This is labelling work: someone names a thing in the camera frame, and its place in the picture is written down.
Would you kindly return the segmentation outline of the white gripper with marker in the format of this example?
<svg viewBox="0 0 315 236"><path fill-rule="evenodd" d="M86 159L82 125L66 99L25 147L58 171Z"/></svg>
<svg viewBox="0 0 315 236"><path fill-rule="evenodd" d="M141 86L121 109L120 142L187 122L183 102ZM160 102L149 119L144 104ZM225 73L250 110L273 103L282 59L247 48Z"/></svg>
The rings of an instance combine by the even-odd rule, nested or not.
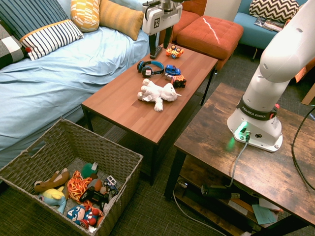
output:
<svg viewBox="0 0 315 236"><path fill-rule="evenodd" d="M157 33L165 30L163 48L167 49L172 36L173 25L179 22L182 10L182 4L173 0L151 0L142 4L142 11L144 13L142 30L150 35L149 47L151 59L156 58Z"/></svg>

